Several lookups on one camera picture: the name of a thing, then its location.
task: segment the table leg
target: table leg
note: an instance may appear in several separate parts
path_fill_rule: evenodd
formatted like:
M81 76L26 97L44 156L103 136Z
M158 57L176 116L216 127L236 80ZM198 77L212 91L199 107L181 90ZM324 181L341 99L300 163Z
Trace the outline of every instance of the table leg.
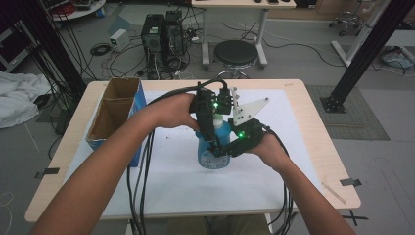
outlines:
M208 57L208 20L207 20L207 11L208 9L204 8L204 12L203 12L203 19L204 19L204 23L203 23L203 38L202 38L202 65L204 65L204 67L206 69L208 69L208 65L210 63L210 59Z
M262 9L262 13L260 15L260 26L258 30L258 37L255 40L255 47L258 52L259 63L262 65L263 68L268 65L268 62L266 61L265 53L263 52L263 48L261 44L263 31L265 30L265 22L266 22L267 14L268 14L268 9Z

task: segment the hand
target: hand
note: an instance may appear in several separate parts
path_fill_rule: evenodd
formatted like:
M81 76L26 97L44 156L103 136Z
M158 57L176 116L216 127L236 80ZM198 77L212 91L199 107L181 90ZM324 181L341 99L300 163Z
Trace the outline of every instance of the hand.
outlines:
M194 130L199 130L198 123L189 114L193 97L193 94L187 93L168 97L147 106L143 112L151 116L154 128L174 128L187 125Z
M291 161L278 140L269 133L263 136L261 142L252 148L250 153L258 155L266 165L275 169L277 172L280 172Z

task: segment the black tape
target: black tape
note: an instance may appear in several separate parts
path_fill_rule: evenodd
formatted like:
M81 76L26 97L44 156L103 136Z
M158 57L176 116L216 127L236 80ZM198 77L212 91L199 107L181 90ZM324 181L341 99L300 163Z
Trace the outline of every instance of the black tape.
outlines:
M343 218L352 219L353 220L353 223L354 223L354 226L357 226L357 220L358 219L369 220L368 217L365 217L365 216L355 216L352 210L349 210L349 211L350 211L350 215L342 215L342 217Z
M359 179L353 179L353 178L342 179L340 180L340 182L342 183L343 186L353 185L354 187L357 187L357 186L362 185Z
M45 168L43 172L37 172L34 178L42 179L45 174L58 174L59 168Z

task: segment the chair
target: chair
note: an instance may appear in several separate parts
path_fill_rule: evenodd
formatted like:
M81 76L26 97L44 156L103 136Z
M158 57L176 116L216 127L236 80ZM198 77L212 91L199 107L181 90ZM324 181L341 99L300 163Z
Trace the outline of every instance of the chair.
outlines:
M334 27L337 24L343 24L345 28L339 32L339 36L344 36L350 26L358 29L356 36L359 34L364 25L364 19L357 13L362 2L374 2L375 0L357 0L351 12L342 12L334 21L329 24L329 27Z
M230 69L220 72L216 78L225 73L230 73L230 78L239 79L241 75L249 78L245 73L239 71L254 65L258 53L253 44L242 40L227 40L220 42L214 47L214 59L224 67Z

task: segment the metal stand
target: metal stand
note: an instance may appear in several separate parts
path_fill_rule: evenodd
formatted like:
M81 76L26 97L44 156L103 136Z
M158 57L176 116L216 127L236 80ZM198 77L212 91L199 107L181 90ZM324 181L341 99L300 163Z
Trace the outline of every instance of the metal stand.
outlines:
M258 30L258 37L254 39L254 45L256 47L256 51L258 52L258 59L261 66L264 68L268 65L266 61L265 53L262 48L262 36L265 30L265 23L266 23L266 16L268 15L269 9L262 9L260 15L260 26ZM210 64L209 53L208 53L208 9L204 8L203 11L203 33L202 33L202 65L205 69L208 69L208 65Z
M208 69L208 65L210 64L210 59L208 56L208 21L207 21L207 10L206 8L204 8L204 12L203 12L203 26L204 26L204 30L202 32L202 65L204 65L205 69Z
M262 9L262 13L260 15L260 26L258 30L258 38L254 39L256 51L258 52L259 63L262 65L263 68L268 65L268 62L266 61L265 53L263 52L263 48L261 44L262 37L263 37L263 31L265 30L266 15L268 15L268 9Z
M359 50L360 46L363 44L363 42L366 40L367 36L372 31L373 26L376 24L376 21L381 16L381 14L385 11L385 9L388 6L388 3L390 0L383 0L377 5L376 11L372 14L370 19L367 21L367 23L364 24L362 30L360 31L359 35L357 36L356 40L351 45L350 49L348 50L347 54L345 50L343 50L342 46L339 44L338 41L332 41L332 45L339 54L339 56L342 58L345 65L348 67L350 66L351 60L353 59L354 55Z
M334 113L343 107L348 94L414 5L415 0L391 0L373 27L372 32L364 41L360 50L357 51L339 84L329 97L321 98L326 112Z

